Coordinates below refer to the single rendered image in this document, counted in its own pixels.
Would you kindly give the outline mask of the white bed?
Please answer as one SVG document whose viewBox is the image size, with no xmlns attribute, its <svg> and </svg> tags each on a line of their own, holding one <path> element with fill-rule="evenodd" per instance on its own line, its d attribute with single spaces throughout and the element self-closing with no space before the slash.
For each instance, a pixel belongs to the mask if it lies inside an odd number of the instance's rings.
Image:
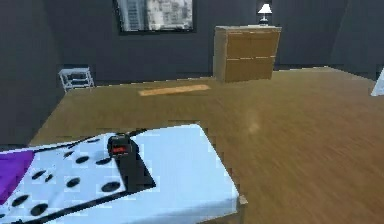
<svg viewBox="0 0 384 224">
<path fill-rule="evenodd" d="M 126 134 L 155 186 L 43 224 L 200 224 L 238 212 L 239 192 L 200 126 Z"/>
</svg>

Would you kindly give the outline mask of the wooden chest of drawers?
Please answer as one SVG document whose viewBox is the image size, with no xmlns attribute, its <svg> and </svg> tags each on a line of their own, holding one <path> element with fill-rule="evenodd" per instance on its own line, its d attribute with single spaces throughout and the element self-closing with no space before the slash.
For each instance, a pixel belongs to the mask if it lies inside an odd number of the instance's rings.
<svg viewBox="0 0 384 224">
<path fill-rule="evenodd" d="M 282 28 L 216 26 L 213 76 L 222 82 L 270 79 Z"/>
</svg>

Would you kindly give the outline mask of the black framed window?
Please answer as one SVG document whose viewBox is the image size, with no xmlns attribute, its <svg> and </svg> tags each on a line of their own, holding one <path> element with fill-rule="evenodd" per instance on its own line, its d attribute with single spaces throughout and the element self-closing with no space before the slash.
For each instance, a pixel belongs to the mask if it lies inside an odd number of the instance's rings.
<svg viewBox="0 0 384 224">
<path fill-rule="evenodd" d="M 121 34 L 193 33 L 194 0 L 113 0 Z"/>
</svg>

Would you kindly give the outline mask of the small white shelf rack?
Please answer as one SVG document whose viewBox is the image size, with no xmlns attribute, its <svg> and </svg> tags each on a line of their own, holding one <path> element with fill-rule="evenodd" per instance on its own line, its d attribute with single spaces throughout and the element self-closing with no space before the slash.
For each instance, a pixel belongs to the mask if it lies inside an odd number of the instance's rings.
<svg viewBox="0 0 384 224">
<path fill-rule="evenodd" d="M 58 73 L 64 92 L 75 88 L 88 88 L 94 86 L 90 68 L 64 68 Z"/>
</svg>

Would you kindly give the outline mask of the white table lamp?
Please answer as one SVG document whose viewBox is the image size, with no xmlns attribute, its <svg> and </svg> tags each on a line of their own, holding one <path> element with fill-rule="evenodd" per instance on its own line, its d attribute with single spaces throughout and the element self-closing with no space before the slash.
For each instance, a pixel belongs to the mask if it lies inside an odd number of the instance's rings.
<svg viewBox="0 0 384 224">
<path fill-rule="evenodd" d="M 267 15 L 268 14 L 271 14 L 272 13 L 272 10 L 271 10 L 271 7 L 268 3 L 265 3 L 261 9 L 258 11 L 258 14 L 261 14 L 262 17 L 259 21 L 259 24 L 261 26 L 267 26 L 268 25 L 268 19 L 267 19 Z"/>
</svg>

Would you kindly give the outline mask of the white black-dotted blanket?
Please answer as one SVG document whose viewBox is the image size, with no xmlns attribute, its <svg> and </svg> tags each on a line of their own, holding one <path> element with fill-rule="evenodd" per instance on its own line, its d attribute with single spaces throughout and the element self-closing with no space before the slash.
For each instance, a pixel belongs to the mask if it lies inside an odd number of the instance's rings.
<svg viewBox="0 0 384 224">
<path fill-rule="evenodd" d="M 32 150 L 34 159 L 12 195 L 0 205 L 0 224 L 43 224 L 153 188 L 155 181 L 139 154 L 108 155 L 108 139 L 116 134 L 12 150 Z"/>
</svg>

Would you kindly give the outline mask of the white slanted object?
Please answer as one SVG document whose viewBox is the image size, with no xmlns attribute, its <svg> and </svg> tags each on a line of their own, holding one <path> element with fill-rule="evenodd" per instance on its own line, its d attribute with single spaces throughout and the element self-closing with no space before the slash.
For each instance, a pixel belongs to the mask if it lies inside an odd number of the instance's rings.
<svg viewBox="0 0 384 224">
<path fill-rule="evenodd" d="M 384 96 L 384 68 L 382 69 L 376 84 L 371 92 L 372 96 Z"/>
</svg>

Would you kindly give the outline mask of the purple pillow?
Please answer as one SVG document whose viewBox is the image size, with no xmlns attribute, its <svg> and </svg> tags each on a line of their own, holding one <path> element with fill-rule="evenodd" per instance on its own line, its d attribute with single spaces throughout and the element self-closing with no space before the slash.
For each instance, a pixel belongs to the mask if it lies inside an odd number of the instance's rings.
<svg viewBox="0 0 384 224">
<path fill-rule="evenodd" d="M 0 205 L 6 203 L 34 159 L 34 152 L 8 151 L 0 154 Z"/>
</svg>

